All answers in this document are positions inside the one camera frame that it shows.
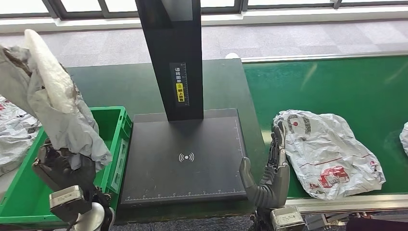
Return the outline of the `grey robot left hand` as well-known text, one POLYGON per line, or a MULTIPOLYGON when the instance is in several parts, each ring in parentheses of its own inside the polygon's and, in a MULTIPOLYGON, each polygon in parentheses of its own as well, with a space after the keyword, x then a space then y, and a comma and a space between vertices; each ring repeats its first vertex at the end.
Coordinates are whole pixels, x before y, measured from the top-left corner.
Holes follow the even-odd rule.
POLYGON ((40 146, 31 168, 54 192, 75 185, 84 192, 91 193, 95 190, 95 162, 82 154, 74 154, 67 148, 54 149, 48 138, 40 146))

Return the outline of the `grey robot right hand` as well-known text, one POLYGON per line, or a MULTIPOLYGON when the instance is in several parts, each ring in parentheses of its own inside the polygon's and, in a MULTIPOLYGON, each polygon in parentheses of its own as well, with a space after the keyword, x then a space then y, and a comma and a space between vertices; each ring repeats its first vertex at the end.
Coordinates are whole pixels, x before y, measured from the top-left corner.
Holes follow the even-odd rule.
POLYGON ((290 166, 286 158, 287 130, 282 121, 272 126, 268 161, 259 184, 251 172, 251 162, 243 157, 239 173, 247 199, 258 208, 277 209, 285 205, 290 183, 290 166))

